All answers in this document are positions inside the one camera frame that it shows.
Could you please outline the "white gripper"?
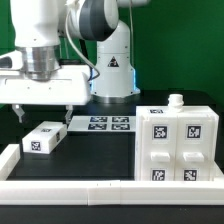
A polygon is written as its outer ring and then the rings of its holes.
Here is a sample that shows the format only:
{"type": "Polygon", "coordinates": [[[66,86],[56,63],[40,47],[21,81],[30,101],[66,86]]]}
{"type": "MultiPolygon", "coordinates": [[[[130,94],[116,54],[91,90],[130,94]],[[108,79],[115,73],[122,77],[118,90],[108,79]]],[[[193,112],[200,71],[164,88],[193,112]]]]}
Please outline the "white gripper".
{"type": "Polygon", "coordinates": [[[19,71],[0,70],[0,103],[12,109],[23,122],[22,105],[66,105],[65,121],[69,125],[73,105],[85,105],[91,98],[90,68],[87,65],[64,65],[47,81],[27,78],[19,71]]]}

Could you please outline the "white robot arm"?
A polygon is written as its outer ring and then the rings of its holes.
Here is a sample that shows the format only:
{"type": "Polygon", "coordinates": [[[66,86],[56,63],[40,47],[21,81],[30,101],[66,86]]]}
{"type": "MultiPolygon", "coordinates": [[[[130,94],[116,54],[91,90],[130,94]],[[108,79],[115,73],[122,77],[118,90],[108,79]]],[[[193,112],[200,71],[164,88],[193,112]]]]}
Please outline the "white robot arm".
{"type": "Polygon", "coordinates": [[[130,63],[133,28],[119,19],[118,9],[150,0],[9,0],[15,50],[0,55],[0,104],[18,117],[24,105],[73,107],[91,99],[125,103],[138,96],[130,63]],[[81,64],[60,57],[60,39],[97,43],[97,62],[84,52],[81,64]]]}

